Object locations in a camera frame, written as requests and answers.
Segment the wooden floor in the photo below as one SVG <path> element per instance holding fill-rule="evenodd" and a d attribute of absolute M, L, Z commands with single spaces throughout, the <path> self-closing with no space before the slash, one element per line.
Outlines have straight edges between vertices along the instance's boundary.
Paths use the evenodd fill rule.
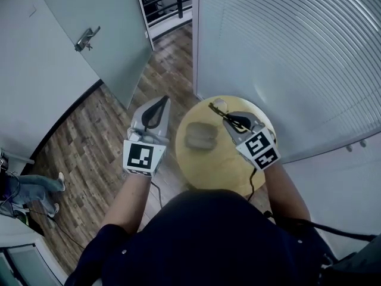
<path fill-rule="evenodd" d="M 192 89 L 192 25 L 159 39 L 133 96 L 125 109 L 101 86 L 57 129 L 39 153 L 32 174 L 56 178 L 65 174 L 66 191 L 52 195 L 59 202 L 55 219 L 79 244 L 85 246 L 97 233 L 126 175 L 122 170 L 123 140 L 136 108 L 148 100 L 171 98 L 170 146 L 154 182 L 160 186 L 163 204 L 186 190 L 186 181 L 176 162 L 174 140 L 186 112 L 197 102 Z M 253 203 L 268 209 L 266 188 L 255 193 Z M 43 211 L 39 203 L 31 209 Z M 151 187 L 140 229 L 160 210 L 158 192 Z M 42 227 L 46 243 L 63 269 L 76 267 L 82 249 L 42 215 L 32 213 Z"/>

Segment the yellow tabletop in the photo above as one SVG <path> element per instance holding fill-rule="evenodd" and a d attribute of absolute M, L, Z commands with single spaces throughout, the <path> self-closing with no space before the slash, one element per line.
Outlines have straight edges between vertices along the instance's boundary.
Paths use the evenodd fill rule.
<path fill-rule="evenodd" d="M 216 99 L 227 103 L 227 112 L 247 111 L 259 118 L 275 134 L 267 116 L 253 103 L 238 97 L 219 96 L 199 102 L 185 115 L 176 135 L 176 158 L 191 185 L 203 189 L 229 189 L 242 196 L 251 193 L 249 177 L 254 167 L 245 161 L 235 149 L 235 144 L 222 124 L 222 117 L 215 114 L 209 103 Z M 186 127 L 192 122 L 217 126 L 217 146 L 213 150 L 195 150 L 185 146 Z M 255 189 L 264 183 L 263 172 L 257 172 L 252 180 Z"/>

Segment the shoe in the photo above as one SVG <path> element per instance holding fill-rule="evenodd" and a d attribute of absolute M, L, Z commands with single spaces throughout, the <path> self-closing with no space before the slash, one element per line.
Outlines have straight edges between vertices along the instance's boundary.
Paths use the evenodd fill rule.
<path fill-rule="evenodd" d="M 58 203 L 55 203 L 54 204 L 54 208 L 55 208 L 55 213 L 54 214 L 48 214 L 50 217 L 54 217 L 54 215 L 56 215 L 58 213 L 58 211 L 60 210 L 60 205 Z"/>
<path fill-rule="evenodd" d="M 65 185 L 65 176 L 64 176 L 64 173 L 63 172 L 59 172 L 58 174 L 58 179 L 61 181 L 62 185 L 63 185 L 63 189 L 61 190 L 61 192 L 64 192 L 66 190 L 66 185 Z"/>

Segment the wooden table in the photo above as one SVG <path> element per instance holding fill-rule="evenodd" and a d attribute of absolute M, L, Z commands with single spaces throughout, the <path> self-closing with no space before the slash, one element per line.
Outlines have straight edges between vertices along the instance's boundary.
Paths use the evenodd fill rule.
<path fill-rule="evenodd" d="M 201 101 L 185 115 L 176 135 L 176 157 L 179 166 L 189 183 L 195 188 L 229 189 L 242 196 L 251 193 L 249 177 L 253 166 L 241 157 L 235 149 L 235 144 L 222 124 L 222 117 L 215 114 L 209 103 L 216 99 L 227 103 L 227 112 L 247 111 L 254 113 L 267 128 L 272 130 L 267 116 L 253 103 L 238 97 L 219 96 Z M 213 150 L 195 150 L 185 146 L 186 127 L 192 122 L 208 123 L 218 128 L 217 146 Z M 253 177 L 255 189 L 264 183 L 263 172 L 257 172 Z"/>

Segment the door lock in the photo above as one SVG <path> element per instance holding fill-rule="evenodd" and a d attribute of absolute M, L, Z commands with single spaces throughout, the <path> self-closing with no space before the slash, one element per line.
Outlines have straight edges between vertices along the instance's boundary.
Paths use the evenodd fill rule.
<path fill-rule="evenodd" d="M 93 30 L 87 29 L 84 34 L 81 36 L 81 38 L 78 40 L 78 42 L 75 44 L 74 49 L 77 52 L 81 52 L 84 48 L 88 48 L 89 51 L 93 48 L 90 45 L 90 39 L 92 39 L 101 29 L 100 26 L 93 32 Z"/>

